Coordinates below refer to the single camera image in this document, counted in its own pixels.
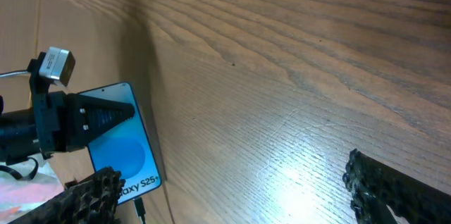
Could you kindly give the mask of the blue Galaxy smartphone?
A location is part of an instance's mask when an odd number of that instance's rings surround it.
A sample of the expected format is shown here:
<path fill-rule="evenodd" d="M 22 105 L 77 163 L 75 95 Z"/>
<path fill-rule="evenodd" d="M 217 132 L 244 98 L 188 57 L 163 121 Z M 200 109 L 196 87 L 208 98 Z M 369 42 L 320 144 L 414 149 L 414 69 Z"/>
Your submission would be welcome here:
<path fill-rule="evenodd" d="M 121 172 L 125 184 L 118 204 L 137 198 L 161 185 L 161 176 L 141 117 L 132 87 L 119 82 L 82 93 L 85 96 L 132 104 L 135 114 L 131 119 L 109 130 L 88 146 L 96 171 L 110 166 Z"/>

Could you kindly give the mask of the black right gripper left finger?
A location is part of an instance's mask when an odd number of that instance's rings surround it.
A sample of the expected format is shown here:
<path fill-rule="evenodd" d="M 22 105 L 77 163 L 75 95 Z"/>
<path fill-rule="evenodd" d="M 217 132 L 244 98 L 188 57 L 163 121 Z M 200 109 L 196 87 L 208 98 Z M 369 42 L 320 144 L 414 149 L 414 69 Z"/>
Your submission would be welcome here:
<path fill-rule="evenodd" d="M 125 180 L 121 172 L 102 168 L 67 188 L 11 224 L 118 224 L 115 217 Z"/>

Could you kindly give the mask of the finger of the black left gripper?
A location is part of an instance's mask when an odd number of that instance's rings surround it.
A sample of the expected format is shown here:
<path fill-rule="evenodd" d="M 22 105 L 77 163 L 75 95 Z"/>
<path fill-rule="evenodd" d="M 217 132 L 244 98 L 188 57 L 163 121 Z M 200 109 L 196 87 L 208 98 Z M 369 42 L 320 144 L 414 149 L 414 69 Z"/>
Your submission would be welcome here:
<path fill-rule="evenodd" d="M 135 114 L 132 104 L 81 94 L 67 95 L 66 103 L 68 113 L 65 151 L 86 147 Z"/>

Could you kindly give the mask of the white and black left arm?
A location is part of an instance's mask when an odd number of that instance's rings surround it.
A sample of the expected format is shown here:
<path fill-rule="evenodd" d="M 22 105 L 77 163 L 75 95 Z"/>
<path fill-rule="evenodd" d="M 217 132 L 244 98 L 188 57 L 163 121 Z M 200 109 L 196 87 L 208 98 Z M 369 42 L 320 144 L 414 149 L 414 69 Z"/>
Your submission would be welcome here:
<path fill-rule="evenodd" d="M 54 153 L 83 149 L 134 116 L 132 104 L 50 92 L 52 84 L 67 86 L 74 66 L 75 58 L 68 50 L 51 47 L 40 53 L 26 70 L 31 108 L 1 114 L 1 171 L 16 180 L 31 180 L 36 171 L 23 176 L 12 165 L 35 154 L 48 159 Z"/>

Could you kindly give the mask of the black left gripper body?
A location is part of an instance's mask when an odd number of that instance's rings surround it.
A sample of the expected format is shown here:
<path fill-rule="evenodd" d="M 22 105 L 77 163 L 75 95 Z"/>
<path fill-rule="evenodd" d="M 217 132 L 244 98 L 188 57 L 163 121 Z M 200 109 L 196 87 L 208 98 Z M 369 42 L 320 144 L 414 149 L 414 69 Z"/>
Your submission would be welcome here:
<path fill-rule="evenodd" d="M 39 149 L 43 157 L 48 159 L 53 153 L 65 151 L 67 94 L 64 91 L 50 92 L 50 86 L 55 84 L 39 75 L 45 54 L 42 52 L 38 58 L 30 61 L 29 84 Z"/>

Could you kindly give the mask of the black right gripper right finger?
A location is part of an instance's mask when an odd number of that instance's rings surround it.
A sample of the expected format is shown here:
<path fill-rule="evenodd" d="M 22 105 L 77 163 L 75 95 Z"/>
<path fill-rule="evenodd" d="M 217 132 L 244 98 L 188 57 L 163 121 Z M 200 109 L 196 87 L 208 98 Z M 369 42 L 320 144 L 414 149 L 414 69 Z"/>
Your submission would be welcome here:
<path fill-rule="evenodd" d="M 357 222 L 449 223 L 450 195 L 353 149 L 342 177 Z"/>

